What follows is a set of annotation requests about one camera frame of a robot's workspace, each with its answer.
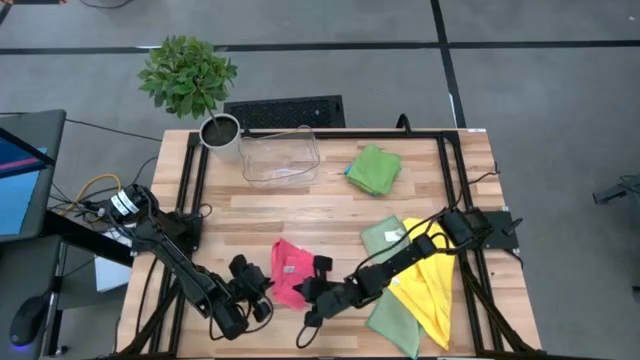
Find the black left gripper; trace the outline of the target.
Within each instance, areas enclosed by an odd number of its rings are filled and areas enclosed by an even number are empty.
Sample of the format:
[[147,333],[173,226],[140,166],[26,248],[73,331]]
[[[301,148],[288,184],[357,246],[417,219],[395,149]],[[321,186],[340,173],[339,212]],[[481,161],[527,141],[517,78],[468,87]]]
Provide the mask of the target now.
[[267,278],[261,268],[248,262],[242,254],[236,255],[229,264],[229,270],[233,276],[232,282],[237,293],[249,302],[258,302],[265,291],[275,285],[275,281]]

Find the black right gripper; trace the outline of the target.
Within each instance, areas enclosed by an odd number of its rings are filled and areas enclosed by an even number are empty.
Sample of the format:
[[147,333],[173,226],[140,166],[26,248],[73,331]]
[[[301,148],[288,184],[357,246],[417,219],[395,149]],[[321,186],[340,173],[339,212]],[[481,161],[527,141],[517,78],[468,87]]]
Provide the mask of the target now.
[[333,282],[327,274],[333,269],[333,260],[325,256],[313,257],[313,275],[294,285],[307,303],[312,305],[312,316],[335,316],[351,307],[358,295],[357,286],[350,282]]

